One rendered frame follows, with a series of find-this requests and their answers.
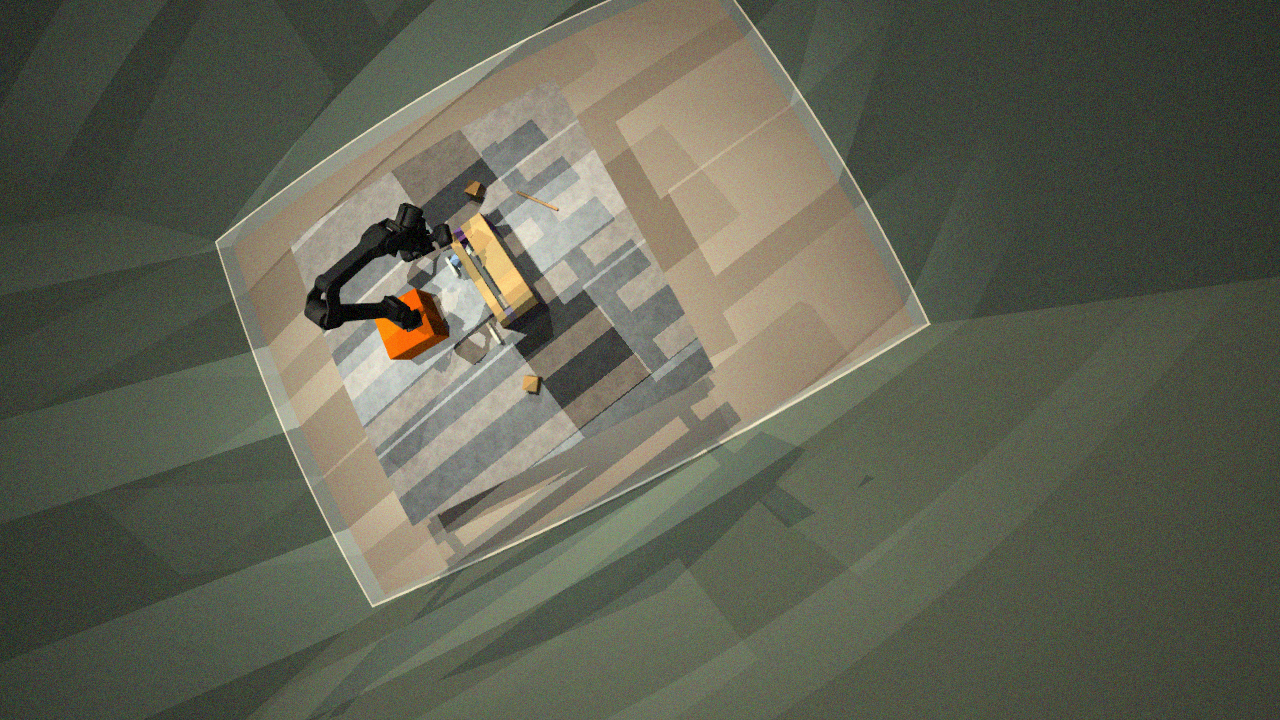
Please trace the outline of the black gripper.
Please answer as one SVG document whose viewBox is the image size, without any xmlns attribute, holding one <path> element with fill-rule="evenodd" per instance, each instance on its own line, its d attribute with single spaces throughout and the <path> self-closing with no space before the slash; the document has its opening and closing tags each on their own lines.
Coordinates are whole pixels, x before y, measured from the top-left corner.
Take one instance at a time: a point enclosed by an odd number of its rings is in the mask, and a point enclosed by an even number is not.
<svg viewBox="0 0 1280 720">
<path fill-rule="evenodd" d="M 416 237 L 415 247 L 410 251 L 399 250 L 402 256 L 401 259 L 404 263 L 413 261 L 415 259 L 422 258 L 426 254 L 435 251 L 436 249 L 435 246 L 433 246 L 434 241 L 439 243 L 439 249 L 443 249 L 453 242 L 451 228 L 445 223 L 434 227 L 433 234 L 421 234 L 417 231 L 416 232 L 412 231 L 412 233 Z"/>
</svg>

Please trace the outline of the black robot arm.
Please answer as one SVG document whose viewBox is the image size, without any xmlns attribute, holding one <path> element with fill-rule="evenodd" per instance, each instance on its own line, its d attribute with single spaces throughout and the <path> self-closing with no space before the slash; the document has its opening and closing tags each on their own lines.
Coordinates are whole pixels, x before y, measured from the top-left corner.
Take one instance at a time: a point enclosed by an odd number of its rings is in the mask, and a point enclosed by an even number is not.
<svg viewBox="0 0 1280 720">
<path fill-rule="evenodd" d="M 362 234 L 360 243 L 342 258 L 328 272 L 316 277 L 314 290 L 308 291 L 305 304 L 305 316 L 324 331 L 340 327 L 344 322 L 381 319 L 393 322 L 406 332 L 422 325 L 419 309 L 411 311 L 410 306 L 396 296 L 384 296 L 379 304 L 340 304 L 340 287 L 346 284 L 360 269 L 371 263 L 375 258 L 396 258 L 398 250 L 410 251 L 415 247 L 416 237 L 412 233 L 430 234 L 426 231 L 426 219 L 422 218 L 422 209 L 403 202 L 398 208 L 396 222 L 389 218 L 372 224 Z M 390 228 L 389 229 L 387 229 Z M 325 299 L 321 293 L 325 292 Z"/>
</svg>

